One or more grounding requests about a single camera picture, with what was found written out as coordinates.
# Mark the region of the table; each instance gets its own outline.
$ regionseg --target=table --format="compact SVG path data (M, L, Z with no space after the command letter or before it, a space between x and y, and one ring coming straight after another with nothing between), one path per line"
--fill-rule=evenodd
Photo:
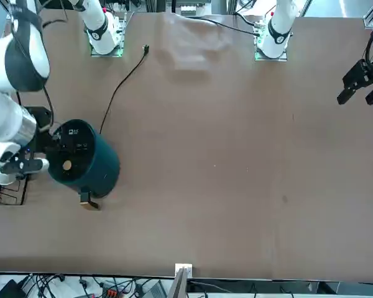
M61 16L46 11L45 19ZM288 61L252 37L172 14L135 14L122 58L91 58L83 23L47 27L57 122L99 129L122 170L100 212L41 174L0 206L0 270L373 282L373 106L345 106L359 19L297 19ZM217 17L249 29L233 16ZM22 94L45 104L42 93Z

